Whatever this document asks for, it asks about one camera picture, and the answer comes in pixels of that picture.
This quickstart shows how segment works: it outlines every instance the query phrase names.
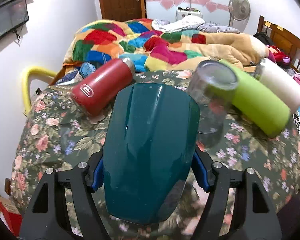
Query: yellow tube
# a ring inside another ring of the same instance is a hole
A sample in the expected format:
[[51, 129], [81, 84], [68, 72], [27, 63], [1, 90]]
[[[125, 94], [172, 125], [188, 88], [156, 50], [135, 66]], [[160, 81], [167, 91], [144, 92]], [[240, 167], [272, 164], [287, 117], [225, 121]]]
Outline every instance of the yellow tube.
[[39, 75], [44, 77], [48, 76], [54, 78], [57, 76], [57, 72], [54, 72], [52, 70], [43, 67], [38, 67], [38, 66], [32, 66], [23, 71], [22, 79], [21, 79], [21, 89], [22, 89], [22, 99], [23, 99], [23, 104], [25, 105], [26, 114], [28, 114], [31, 109], [31, 100], [29, 94], [29, 77], [31, 75]]

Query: blue gripper pad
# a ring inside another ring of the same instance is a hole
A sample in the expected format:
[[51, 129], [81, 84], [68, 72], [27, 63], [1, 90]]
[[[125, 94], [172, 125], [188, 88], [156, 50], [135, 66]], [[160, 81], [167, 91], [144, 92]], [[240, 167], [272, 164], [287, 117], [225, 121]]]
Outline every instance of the blue gripper pad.
[[209, 192], [210, 185], [208, 184], [207, 170], [199, 158], [197, 152], [194, 152], [191, 168], [198, 182], [199, 187], [205, 192]]
[[94, 191], [97, 191], [98, 188], [102, 187], [102, 185], [103, 185], [103, 158], [101, 158], [100, 162], [98, 163], [94, 171], [92, 188]]

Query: silver screw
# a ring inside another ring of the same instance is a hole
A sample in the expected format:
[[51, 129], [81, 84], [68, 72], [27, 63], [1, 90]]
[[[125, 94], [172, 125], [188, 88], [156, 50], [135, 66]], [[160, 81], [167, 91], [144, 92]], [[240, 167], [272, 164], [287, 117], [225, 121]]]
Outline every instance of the silver screw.
[[254, 169], [253, 168], [247, 168], [247, 173], [249, 174], [254, 174]]
[[80, 162], [80, 163], [78, 164], [78, 167], [79, 167], [80, 169], [83, 169], [83, 168], [87, 167], [87, 163], [86, 163], [86, 162]]
[[53, 173], [53, 168], [48, 168], [48, 169], [46, 170], [46, 173], [47, 173], [47, 174]]
[[217, 169], [220, 169], [222, 167], [222, 164], [220, 162], [213, 163], [213, 166]]

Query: dark green glossy container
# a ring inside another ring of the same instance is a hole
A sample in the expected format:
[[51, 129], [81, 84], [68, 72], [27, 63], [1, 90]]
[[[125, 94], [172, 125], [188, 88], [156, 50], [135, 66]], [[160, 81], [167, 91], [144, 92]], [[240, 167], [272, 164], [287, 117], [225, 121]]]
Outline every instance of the dark green glossy container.
[[117, 95], [103, 150], [106, 206], [140, 225], [176, 208], [194, 153], [200, 109], [174, 87], [141, 83]]

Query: pink stripe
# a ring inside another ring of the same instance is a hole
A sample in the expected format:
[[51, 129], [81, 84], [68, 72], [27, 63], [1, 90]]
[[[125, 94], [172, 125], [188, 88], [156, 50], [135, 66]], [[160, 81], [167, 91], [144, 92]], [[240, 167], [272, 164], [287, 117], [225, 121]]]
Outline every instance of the pink stripe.
[[[155, 1], [161, 1], [161, 0], [146, 0], [147, 2], [155, 2]], [[200, 4], [197, 0], [191, 0], [193, 4]], [[216, 4], [219, 10], [223, 10], [228, 12], [229, 11], [229, 7], [227, 5], [221, 4], [221, 3], [214, 3], [214, 2], [210, 2], [213, 4]]]

